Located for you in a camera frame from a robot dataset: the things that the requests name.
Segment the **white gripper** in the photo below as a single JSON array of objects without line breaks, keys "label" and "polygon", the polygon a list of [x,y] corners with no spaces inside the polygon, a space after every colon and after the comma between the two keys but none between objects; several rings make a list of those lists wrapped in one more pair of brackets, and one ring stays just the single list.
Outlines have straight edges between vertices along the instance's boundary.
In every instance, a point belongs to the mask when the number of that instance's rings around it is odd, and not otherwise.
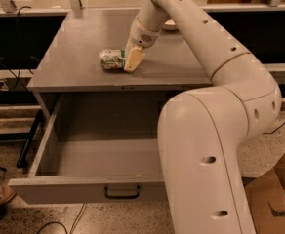
[{"label": "white gripper", "polygon": [[[141,25],[138,18],[135,18],[130,29],[127,47],[132,48],[134,46],[139,46],[143,48],[150,48],[155,43],[159,35],[159,31],[148,30]],[[144,57],[145,52],[141,48],[135,47],[128,50],[126,52],[124,70],[127,72],[134,72],[143,61]]]}]

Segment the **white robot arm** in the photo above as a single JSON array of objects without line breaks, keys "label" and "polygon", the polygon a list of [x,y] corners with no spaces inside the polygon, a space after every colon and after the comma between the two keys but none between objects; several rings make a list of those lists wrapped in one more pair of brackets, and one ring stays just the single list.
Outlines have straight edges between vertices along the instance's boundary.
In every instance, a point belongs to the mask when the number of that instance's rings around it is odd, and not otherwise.
[{"label": "white robot arm", "polygon": [[145,0],[126,46],[137,51],[173,20],[212,84],[169,99],[158,146],[175,234],[256,234],[236,150],[259,136],[281,107],[279,87],[258,59],[192,0]]}]

